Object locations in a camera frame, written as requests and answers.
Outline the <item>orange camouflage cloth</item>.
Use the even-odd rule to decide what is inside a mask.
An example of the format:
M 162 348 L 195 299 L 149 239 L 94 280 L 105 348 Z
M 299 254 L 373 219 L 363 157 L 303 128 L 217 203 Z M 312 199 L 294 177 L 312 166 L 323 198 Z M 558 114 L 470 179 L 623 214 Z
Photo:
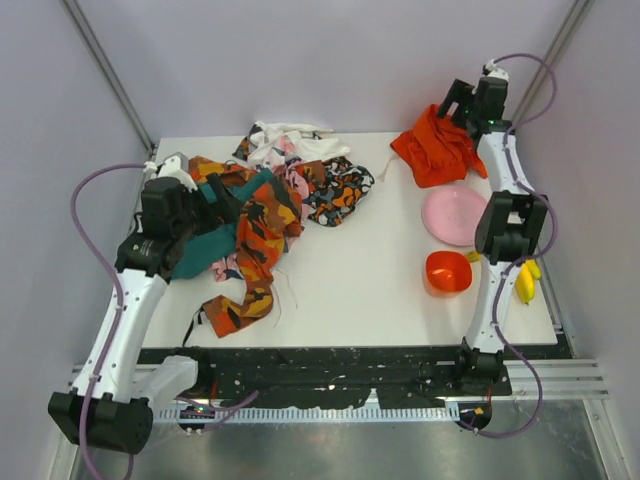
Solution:
M 215 175 L 226 187 L 254 188 L 236 223 L 235 263 L 245 280 L 242 302 L 219 295 L 202 305 L 217 337 L 236 333 L 266 317 L 274 305 L 271 269 L 285 253 L 287 240 L 302 232 L 300 195 L 266 170 L 223 164 L 196 156 L 189 160 L 189 174 L 199 184 Z

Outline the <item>plain orange cloth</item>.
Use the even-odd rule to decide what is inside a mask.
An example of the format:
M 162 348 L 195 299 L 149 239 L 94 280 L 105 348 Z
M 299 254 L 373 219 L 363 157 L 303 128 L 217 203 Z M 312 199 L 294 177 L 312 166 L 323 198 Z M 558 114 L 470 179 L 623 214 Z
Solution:
M 450 115 L 440 118 L 437 112 L 438 105 L 431 104 L 410 130 L 390 144 L 409 166 L 416 185 L 431 188 L 449 184 L 464 180 L 469 171 L 487 179 L 487 169 L 466 132 L 453 124 Z

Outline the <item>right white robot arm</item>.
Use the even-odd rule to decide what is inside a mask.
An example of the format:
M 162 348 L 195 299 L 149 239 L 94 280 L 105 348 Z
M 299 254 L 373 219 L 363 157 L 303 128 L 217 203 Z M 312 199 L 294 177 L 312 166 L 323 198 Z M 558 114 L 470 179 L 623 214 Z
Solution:
M 526 179 L 512 122 L 503 118 L 508 81 L 485 75 L 476 85 L 456 79 L 437 110 L 467 133 L 488 173 L 491 196 L 476 227 L 481 255 L 476 307 L 455 360 L 453 385 L 483 394 L 504 381 L 504 327 L 509 296 L 526 260 L 538 249 L 548 206 Z

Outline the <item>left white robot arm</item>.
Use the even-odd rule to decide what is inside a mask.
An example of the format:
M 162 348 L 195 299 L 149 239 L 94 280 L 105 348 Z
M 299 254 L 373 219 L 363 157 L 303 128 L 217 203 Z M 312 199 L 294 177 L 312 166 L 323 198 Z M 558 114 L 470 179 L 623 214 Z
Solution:
M 73 444 L 135 455 L 143 450 L 155 413 L 183 393 L 204 391 L 213 378 L 205 354 L 178 348 L 144 379 L 134 378 L 151 318 L 182 259 L 187 242 L 237 220 L 240 203 L 214 174 L 207 200 L 175 174 L 148 181 L 141 226 L 107 267 L 114 291 L 90 355 L 48 413 Z

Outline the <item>teal cloth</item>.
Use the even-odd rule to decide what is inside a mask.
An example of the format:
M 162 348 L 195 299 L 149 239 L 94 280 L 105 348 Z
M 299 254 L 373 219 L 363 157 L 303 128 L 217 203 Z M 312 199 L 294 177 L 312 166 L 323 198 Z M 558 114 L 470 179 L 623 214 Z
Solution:
M 243 208 L 254 193 L 274 178 L 269 170 L 261 170 L 242 186 L 227 187 L 231 200 Z M 237 220 L 204 234 L 196 235 L 185 245 L 184 255 L 173 271 L 172 279 L 193 279 L 215 262 L 236 251 Z

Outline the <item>white pink patterned cloth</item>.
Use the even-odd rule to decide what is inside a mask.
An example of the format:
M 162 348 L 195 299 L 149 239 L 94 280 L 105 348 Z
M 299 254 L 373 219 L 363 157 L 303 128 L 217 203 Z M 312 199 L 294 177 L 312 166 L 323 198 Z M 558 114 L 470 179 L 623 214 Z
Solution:
M 256 171 L 269 170 L 294 189 L 302 200 L 303 232 L 309 220 L 309 207 L 304 200 L 324 182 L 323 162 L 346 157 L 349 151 L 348 146 L 331 137 L 326 129 L 311 125 L 257 122 L 238 145 L 233 160 L 223 164 L 238 164 Z M 285 253 L 298 237 L 287 240 Z M 215 262 L 210 268 L 216 272 L 219 280 L 243 279 L 235 263 L 235 253 Z

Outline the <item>black orange white patterned cloth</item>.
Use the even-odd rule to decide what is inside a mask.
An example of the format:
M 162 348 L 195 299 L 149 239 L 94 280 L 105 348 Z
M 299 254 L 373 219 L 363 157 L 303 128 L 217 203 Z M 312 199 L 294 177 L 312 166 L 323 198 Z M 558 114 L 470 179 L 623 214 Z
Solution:
M 346 157 L 324 161 L 323 166 L 324 182 L 304 200 L 309 207 L 307 218 L 320 226 L 337 227 L 355 212 L 375 185 L 375 178 L 364 166 Z

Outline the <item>pink plate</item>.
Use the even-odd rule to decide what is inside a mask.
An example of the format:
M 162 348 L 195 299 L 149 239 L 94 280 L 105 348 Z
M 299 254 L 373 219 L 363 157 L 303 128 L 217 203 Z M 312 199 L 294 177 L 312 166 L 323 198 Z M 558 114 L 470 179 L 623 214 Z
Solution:
M 442 186 L 425 199 L 421 218 L 426 230 L 443 243 L 456 247 L 474 244 L 477 225 L 487 200 L 464 186 Z

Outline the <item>orange plastic bowl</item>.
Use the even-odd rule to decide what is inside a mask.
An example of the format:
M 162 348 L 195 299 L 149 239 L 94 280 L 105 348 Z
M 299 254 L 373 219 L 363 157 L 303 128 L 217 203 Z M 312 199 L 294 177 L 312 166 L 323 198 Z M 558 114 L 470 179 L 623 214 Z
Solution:
M 436 297 L 450 297 L 466 291 L 472 284 L 473 271 L 467 258 L 458 252 L 441 250 L 425 260 L 425 289 Z

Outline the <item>yellow banana bunch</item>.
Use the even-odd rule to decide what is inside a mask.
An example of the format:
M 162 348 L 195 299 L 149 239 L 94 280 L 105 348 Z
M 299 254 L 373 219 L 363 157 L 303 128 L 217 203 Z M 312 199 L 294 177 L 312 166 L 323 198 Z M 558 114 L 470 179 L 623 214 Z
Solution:
M 463 254 L 470 263 L 481 263 L 481 280 L 478 292 L 478 305 L 492 306 L 498 287 L 504 283 L 499 295 L 499 302 L 509 302 L 515 294 L 519 302 L 529 305 L 535 297 L 536 282 L 541 279 L 541 270 L 533 259 L 527 259 L 511 269 L 508 262 L 490 265 L 479 252 L 472 250 Z

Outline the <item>right aluminium frame post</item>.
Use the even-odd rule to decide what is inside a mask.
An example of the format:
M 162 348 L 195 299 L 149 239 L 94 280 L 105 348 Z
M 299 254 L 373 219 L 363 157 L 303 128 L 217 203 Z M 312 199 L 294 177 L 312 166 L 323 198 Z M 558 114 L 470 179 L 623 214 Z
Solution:
M 531 53 L 518 52 L 497 57 L 493 60 L 496 65 L 513 59 L 530 60 L 537 65 L 534 75 L 516 106 L 515 113 L 512 117 L 512 126 L 501 138 L 500 148 L 502 151 L 508 149 L 506 146 L 508 133 L 513 133 L 518 128 L 542 117 L 554 104 L 558 93 L 556 68 L 594 4 L 595 1 L 591 0 L 572 2 L 568 13 L 565 15 L 543 57 Z M 552 85 L 552 93 L 547 104 L 538 113 L 528 115 L 527 112 L 529 108 L 547 80 L 549 80 Z

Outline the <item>aluminium frame post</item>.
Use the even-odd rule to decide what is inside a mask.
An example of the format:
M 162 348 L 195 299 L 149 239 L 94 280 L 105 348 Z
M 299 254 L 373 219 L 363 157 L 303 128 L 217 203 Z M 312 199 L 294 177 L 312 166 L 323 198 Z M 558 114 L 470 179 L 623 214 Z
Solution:
M 102 46 L 80 3 L 76 0 L 61 0 L 60 4 L 88 50 L 89 55 L 98 68 L 102 78 L 108 85 L 113 97 L 121 107 L 138 140 L 149 155 L 153 154 L 156 143 L 145 127 L 142 118 L 137 112 L 124 84 L 117 74 L 106 50 Z
M 594 4 L 595 1 L 591 0 L 572 2 L 568 13 L 565 15 L 543 57 L 531 53 L 518 52 L 497 57 L 493 60 L 496 65 L 513 59 L 530 60 L 537 65 L 534 75 L 516 106 L 515 113 L 512 117 L 512 126 L 501 138 L 500 148 L 502 151 L 508 149 L 506 146 L 508 133 L 513 133 L 518 128 L 542 117 L 554 104 L 558 93 L 556 68 Z M 547 80 L 549 80 L 552 85 L 552 93 L 547 104 L 538 113 L 528 115 L 527 112 L 529 108 Z

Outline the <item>left aluminium frame post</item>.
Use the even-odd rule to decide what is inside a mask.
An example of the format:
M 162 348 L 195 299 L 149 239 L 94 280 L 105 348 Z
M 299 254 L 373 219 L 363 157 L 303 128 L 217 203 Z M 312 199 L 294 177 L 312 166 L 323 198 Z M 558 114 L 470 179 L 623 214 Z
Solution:
M 102 46 L 80 3 L 76 0 L 61 0 L 60 4 L 88 50 L 89 55 L 98 68 L 102 78 L 108 85 L 113 97 L 121 107 L 138 140 L 149 155 L 153 154 L 156 143 L 145 127 L 142 118 L 137 112 L 124 84 L 117 74 L 106 50 Z

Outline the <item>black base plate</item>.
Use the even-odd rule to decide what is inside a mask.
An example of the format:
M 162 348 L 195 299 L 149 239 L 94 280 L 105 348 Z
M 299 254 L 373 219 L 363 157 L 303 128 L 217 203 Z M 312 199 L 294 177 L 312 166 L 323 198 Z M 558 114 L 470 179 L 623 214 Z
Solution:
M 372 394 L 383 408 L 441 406 L 447 397 L 508 397 L 505 368 L 469 368 L 455 347 L 145 348 L 141 365 L 172 355 L 200 369 L 191 398 L 223 406 L 250 394 L 254 408 L 343 410 L 361 408 Z

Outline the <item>aluminium rail profile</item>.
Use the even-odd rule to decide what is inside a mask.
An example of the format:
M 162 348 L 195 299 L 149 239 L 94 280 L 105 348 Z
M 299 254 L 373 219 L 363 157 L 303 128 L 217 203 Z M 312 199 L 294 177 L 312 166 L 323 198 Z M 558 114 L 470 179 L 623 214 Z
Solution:
M 507 362 L 497 381 L 454 377 L 453 365 L 404 362 L 388 365 L 250 365 L 208 367 L 184 396 L 234 402 L 252 393 L 257 408 L 346 409 L 370 396 L 384 409 L 413 408 L 446 400 L 602 399 L 609 393 L 595 363 L 578 360 Z

